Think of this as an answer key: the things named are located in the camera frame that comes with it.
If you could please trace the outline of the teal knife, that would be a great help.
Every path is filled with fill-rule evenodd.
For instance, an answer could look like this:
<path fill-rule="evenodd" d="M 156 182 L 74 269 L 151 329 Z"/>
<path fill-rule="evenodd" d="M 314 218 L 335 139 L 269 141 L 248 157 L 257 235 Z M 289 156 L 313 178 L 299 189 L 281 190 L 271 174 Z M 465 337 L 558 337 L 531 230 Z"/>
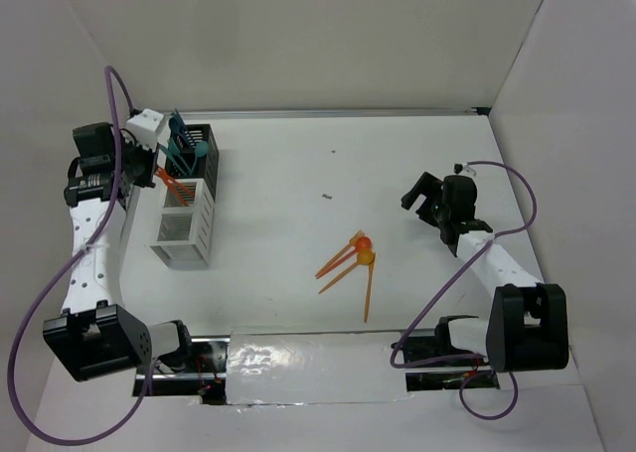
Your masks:
<path fill-rule="evenodd" d="M 178 164 L 177 159 L 173 156 L 168 147 L 158 144 L 157 147 L 165 155 L 165 157 L 171 161 L 172 165 L 183 175 L 186 175 L 186 171 Z"/>

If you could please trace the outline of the teal spoon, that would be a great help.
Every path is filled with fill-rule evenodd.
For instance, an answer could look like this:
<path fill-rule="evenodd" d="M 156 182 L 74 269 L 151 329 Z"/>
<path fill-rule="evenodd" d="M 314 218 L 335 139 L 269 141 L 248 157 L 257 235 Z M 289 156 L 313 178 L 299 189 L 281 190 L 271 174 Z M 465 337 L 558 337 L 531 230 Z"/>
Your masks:
<path fill-rule="evenodd" d="M 190 174 L 193 175 L 198 169 L 199 161 L 205 159 L 210 150 L 209 144 L 206 141 L 200 141 L 194 148 L 194 161 L 190 168 Z"/>

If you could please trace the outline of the dark blue fork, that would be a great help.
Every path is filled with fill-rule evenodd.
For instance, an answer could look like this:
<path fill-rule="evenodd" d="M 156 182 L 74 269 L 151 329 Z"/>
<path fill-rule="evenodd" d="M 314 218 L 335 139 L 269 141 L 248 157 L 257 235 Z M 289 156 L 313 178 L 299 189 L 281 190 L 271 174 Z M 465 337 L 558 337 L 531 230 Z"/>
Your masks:
<path fill-rule="evenodd" d="M 172 118 L 171 121 L 176 126 L 176 132 L 183 139 L 183 141 L 190 147 L 194 148 L 196 145 L 196 141 L 194 137 L 190 134 L 187 126 L 182 122 L 175 118 Z"/>

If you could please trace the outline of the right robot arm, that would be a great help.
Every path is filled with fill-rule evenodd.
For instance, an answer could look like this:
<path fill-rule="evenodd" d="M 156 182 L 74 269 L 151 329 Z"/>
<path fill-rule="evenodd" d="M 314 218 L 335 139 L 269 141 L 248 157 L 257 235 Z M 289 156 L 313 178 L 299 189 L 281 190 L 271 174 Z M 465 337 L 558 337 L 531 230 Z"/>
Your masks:
<path fill-rule="evenodd" d="M 562 370 L 569 359 L 566 297 L 556 284 L 528 273 L 475 217 L 477 187 L 462 175 L 440 180 L 425 172 L 401 198 L 408 210 L 418 197 L 420 220 L 481 281 L 492 300 L 489 317 L 446 316 L 434 330 L 433 351 L 446 365 L 479 355 L 497 373 Z"/>

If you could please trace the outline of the dark blue spoon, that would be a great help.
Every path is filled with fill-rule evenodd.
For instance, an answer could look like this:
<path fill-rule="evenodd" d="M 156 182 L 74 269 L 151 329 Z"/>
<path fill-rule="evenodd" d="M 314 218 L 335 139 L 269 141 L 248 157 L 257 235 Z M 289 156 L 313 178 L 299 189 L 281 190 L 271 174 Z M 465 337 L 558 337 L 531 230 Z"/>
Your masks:
<path fill-rule="evenodd" d="M 179 146 L 179 148 L 188 147 L 188 141 L 182 133 L 179 121 L 174 117 L 170 117 L 168 124 L 170 128 L 171 139 Z"/>

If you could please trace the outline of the dark blue knife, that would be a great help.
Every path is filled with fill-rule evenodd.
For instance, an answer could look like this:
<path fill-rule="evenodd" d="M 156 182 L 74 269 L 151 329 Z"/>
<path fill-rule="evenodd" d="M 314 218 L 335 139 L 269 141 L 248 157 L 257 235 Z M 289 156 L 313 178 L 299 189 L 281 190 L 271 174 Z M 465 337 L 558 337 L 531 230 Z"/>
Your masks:
<path fill-rule="evenodd" d="M 194 141 L 190 135 L 187 125 L 185 124 L 181 114 L 177 109 L 174 109 L 169 119 L 169 126 L 171 134 L 179 137 L 182 140 L 182 144 L 188 148 L 194 147 Z"/>

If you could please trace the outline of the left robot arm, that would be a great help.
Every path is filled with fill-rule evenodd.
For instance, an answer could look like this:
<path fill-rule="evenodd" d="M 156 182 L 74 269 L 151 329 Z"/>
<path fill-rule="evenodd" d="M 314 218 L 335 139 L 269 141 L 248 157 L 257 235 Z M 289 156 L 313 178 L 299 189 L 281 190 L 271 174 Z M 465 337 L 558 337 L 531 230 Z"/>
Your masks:
<path fill-rule="evenodd" d="M 127 121 L 119 134 L 108 122 L 78 127 L 79 154 L 68 169 L 64 199 L 74 229 L 74 253 L 59 317 L 45 321 L 43 337 L 77 381 L 118 373 L 158 359 L 187 370 L 196 347 L 180 320 L 148 326 L 122 305 L 120 272 L 124 226 L 133 188 L 152 187 L 157 140 L 165 125 Z"/>

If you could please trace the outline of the teal fork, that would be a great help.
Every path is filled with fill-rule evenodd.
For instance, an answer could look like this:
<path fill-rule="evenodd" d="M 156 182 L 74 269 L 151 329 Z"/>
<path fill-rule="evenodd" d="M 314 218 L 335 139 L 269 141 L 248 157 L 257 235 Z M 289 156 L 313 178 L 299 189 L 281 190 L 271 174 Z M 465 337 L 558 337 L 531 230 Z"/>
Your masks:
<path fill-rule="evenodd" d="M 180 163 L 179 170 L 182 173 L 182 175 L 190 176 L 192 174 L 191 166 L 186 162 L 185 158 L 182 156 L 180 148 L 172 136 L 168 138 L 167 149 L 170 154 L 170 159 L 172 163 L 174 164 L 174 166 L 177 166 L 177 163 Z"/>

